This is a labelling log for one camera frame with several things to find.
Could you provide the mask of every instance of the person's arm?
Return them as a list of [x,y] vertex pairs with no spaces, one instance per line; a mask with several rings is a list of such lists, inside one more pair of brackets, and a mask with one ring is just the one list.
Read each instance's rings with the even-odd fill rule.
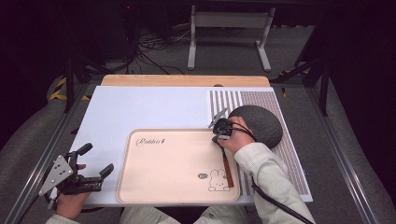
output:
[[[86,167],[85,164],[78,166],[79,170]],[[56,200],[56,214],[49,218],[47,224],[78,224],[75,220],[81,213],[85,200],[90,192],[76,195],[60,194]]]
[[[242,118],[232,117],[230,121],[247,127]],[[299,193],[288,179],[286,164],[265,144],[254,143],[251,137],[238,131],[233,131],[229,140],[219,140],[219,143],[234,154],[240,167],[253,176],[255,183],[264,193],[314,222]],[[263,223],[299,222],[295,217],[264,200],[257,192],[254,195],[254,203]]]

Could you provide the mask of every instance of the hand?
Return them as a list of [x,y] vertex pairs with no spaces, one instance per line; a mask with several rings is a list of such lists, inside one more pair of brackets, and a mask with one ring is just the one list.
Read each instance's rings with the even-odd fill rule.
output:
[[[253,133],[248,126],[246,125],[244,119],[242,117],[231,117],[230,122],[232,123],[238,123],[248,129],[251,133]],[[233,128],[242,128],[241,126],[237,124],[233,124]],[[231,134],[230,139],[224,140],[224,139],[219,139],[219,144],[222,147],[228,148],[233,155],[241,149],[241,147],[244,147],[247,144],[254,143],[254,140],[246,133],[242,133],[237,130],[233,130],[233,133]]]
[[[79,165],[78,169],[82,170],[86,167],[85,164]],[[85,200],[90,196],[90,192],[80,193],[76,195],[60,194],[57,199],[56,214],[76,220],[81,213],[82,206]]]

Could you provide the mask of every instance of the metal stand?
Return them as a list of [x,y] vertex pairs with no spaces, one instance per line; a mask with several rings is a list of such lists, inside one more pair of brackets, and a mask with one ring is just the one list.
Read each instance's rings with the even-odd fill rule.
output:
[[265,53],[264,45],[271,23],[275,14],[275,9],[271,8],[268,13],[233,13],[233,12],[196,12],[195,6],[191,9],[191,42],[187,68],[195,68],[196,52],[196,27],[242,27],[264,29],[262,40],[256,41],[257,50],[262,60],[262,67],[265,72],[271,71],[271,65]]
[[114,72],[106,69],[102,65],[92,62],[84,56],[73,54],[70,56],[68,61],[66,62],[67,66],[67,74],[66,74],[66,109],[64,113],[67,113],[70,107],[75,102],[74,97],[74,75],[76,75],[78,81],[80,83],[88,83],[91,79],[91,75],[88,73],[86,69],[86,65],[91,66],[95,70],[99,71],[102,74],[114,74]]

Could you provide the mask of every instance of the metal frame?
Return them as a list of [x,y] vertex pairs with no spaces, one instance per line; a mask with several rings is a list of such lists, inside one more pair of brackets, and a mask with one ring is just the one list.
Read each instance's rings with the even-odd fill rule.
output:
[[233,13],[233,12],[196,12],[195,6],[191,8],[191,42],[187,68],[195,68],[196,52],[196,27],[243,27],[264,29],[262,39],[256,41],[257,51],[262,60],[265,72],[271,72],[271,65],[264,49],[275,9],[271,8],[268,13]]
[[[88,85],[82,84],[78,87],[77,90],[77,98],[81,99],[87,90]],[[64,134],[67,124],[69,120],[73,118],[74,113],[76,112],[76,108],[78,107],[80,100],[76,101],[76,103],[71,106],[68,113],[64,113],[58,126],[56,127],[55,132],[53,133],[49,143],[44,149],[41,158],[39,159],[37,165],[33,169],[32,173],[30,173],[29,178],[21,191],[20,196],[12,207],[5,223],[20,223],[20,219],[22,218],[24,212],[29,207],[30,203],[33,201],[34,197],[38,194],[41,180],[44,177],[44,173],[47,170],[47,167],[52,162],[56,149],[59,147],[59,143],[61,137]]]
[[346,181],[346,185],[349,188],[350,194],[352,195],[352,198],[355,201],[356,206],[358,207],[363,222],[379,223],[379,220],[376,217],[372,206],[367,200],[367,196],[363,190],[361,182],[359,181],[359,178],[356,175],[355,170],[353,169],[353,166],[349,161],[349,158],[347,157],[346,153],[344,152],[338,141],[335,131],[332,128],[331,122],[326,116],[322,115],[321,113],[321,109],[318,106],[318,97],[314,88],[306,88],[306,92],[308,94],[309,100],[316,109],[316,113],[318,114],[321,125],[326,131],[326,134],[332,145],[332,153]]

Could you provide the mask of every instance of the wooden tray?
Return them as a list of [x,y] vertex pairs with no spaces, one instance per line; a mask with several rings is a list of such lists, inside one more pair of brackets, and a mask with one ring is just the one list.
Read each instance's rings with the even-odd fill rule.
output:
[[240,195],[236,162],[226,149],[234,187],[229,188],[221,149],[209,129],[139,129],[129,136],[117,197],[121,203],[233,202]]

